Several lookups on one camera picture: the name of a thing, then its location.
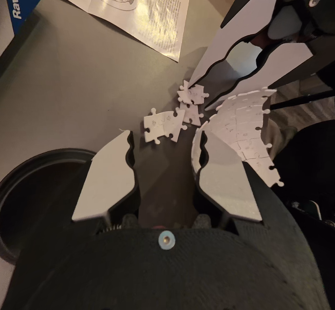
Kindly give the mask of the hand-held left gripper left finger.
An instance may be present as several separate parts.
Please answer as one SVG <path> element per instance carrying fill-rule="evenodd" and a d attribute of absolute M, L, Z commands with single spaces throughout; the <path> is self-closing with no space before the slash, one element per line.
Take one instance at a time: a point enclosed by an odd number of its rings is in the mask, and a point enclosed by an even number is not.
<path fill-rule="evenodd" d="M 138 212 L 133 132 L 126 130 L 93 157 L 72 220 L 103 218 L 108 226 Z"/>

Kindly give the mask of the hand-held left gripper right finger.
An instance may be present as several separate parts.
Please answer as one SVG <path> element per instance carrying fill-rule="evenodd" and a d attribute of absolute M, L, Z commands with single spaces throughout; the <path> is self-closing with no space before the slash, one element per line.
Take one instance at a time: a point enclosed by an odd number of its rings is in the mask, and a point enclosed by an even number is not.
<path fill-rule="evenodd" d="M 233 218 L 261 223 L 244 164 L 238 154 L 212 132 L 200 138 L 200 169 L 195 179 L 195 209 L 212 228 L 225 228 Z"/>

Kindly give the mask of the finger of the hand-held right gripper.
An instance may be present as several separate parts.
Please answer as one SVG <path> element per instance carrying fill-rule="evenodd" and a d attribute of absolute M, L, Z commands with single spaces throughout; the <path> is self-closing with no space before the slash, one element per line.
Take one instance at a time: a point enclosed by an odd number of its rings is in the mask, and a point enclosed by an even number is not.
<path fill-rule="evenodd" d="M 219 28 L 188 86 L 197 84 L 213 65 L 225 60 L 237 43 L 265 28 L 272 19 L 275 3 L 276 0 L 250 0 L 223 28 Z"/>
<path fill-rule="evenodd" d="M 312 58 L 314 53 L 304 43 L 283 43 L 266 54 L 261 65 L 250 74 L 240 77 L 233 86 L 215 96 L 204 108 L 214 110 L 231 96 L 267 89 L 279 79 Z"/>

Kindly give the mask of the partly built puzzle ball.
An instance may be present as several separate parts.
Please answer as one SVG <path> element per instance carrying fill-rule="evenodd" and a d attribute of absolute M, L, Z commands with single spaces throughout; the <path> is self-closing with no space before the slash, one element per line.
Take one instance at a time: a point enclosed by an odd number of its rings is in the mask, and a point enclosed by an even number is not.
<path fill-rule="evenodd" d="M 260 90 L 233 95 L 216 108 L 216 114 L 196 129 L 191 149 L 191 164 L 195 177 L 201 167 L 200 140 L 202 132 L 205 131 L 213 133 L 231 147 L 268 187 L 275 184 L 284 186 L 267 151 L 272 144 L 264 144 L 261 139 L 263 116 L 270 113 L 270 109 L 263 110 L 263 105 L 276 91 L 263 87 Z"/>

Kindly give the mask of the joined white puzzle cluster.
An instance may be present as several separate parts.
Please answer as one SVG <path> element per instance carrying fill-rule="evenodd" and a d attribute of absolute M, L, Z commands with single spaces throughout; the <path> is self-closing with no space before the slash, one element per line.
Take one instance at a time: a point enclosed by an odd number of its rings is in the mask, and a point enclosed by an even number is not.
<path fill-rule="evenodd" d="M 157 113 L 155 108 L 151 109 L 151 115 L 144 117 L 144 128 L 149 131 L 144 132 L 146 143 L 154 141 L 156 145 L 160 144 L 159 137 L 171 137 L 171 141 L 177 142 L 181 130 L 186 130 L 187 126 L 183 124 L 185 110 L 176 108 L 177 116 L 174 111 L 165 111 Z"/>

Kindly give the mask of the black round puzzle stand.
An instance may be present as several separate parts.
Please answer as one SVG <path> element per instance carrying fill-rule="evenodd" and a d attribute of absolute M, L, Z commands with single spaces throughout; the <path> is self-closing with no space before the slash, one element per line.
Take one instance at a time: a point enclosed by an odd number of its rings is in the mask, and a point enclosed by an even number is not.
<path fill-rule="evenodd" d="M 15 265 L 54 191 L 95 154 L 80 148 L 50 150 L 24 161 L 1 180 L 1 259 Z"/>

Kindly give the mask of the black metal bar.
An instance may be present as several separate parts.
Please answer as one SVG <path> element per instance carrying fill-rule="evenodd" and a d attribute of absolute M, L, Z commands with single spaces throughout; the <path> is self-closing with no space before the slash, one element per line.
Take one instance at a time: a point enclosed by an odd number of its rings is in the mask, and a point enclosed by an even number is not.
<path fill-rule="evenodd" d="M 325 98 L 334 97 L 334 96 L 335 96 L 335 90 L 333 89 L 329 91 L 321 92 L 318 94 L 310 94 L 306 96 L 301 96 L 301 97 L 290 99 L 290 100 L 283 101 L 280 103 L 272 104 L 270 105 L 270 111 L 279 110 L 279 109 L 283 109 L 287 107 L 294 107 L 298 105 L 304 105 L 304 104 L 308 104 L 308 103 L 322 100 Z"/>

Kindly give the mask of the white instruction sheet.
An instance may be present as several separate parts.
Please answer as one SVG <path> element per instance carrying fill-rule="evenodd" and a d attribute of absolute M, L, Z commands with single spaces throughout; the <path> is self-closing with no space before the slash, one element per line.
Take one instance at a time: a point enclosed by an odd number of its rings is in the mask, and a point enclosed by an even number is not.
<path fill-rule="evenodd" d="M 189 0 L 68 0 L 178 62 Z"/>

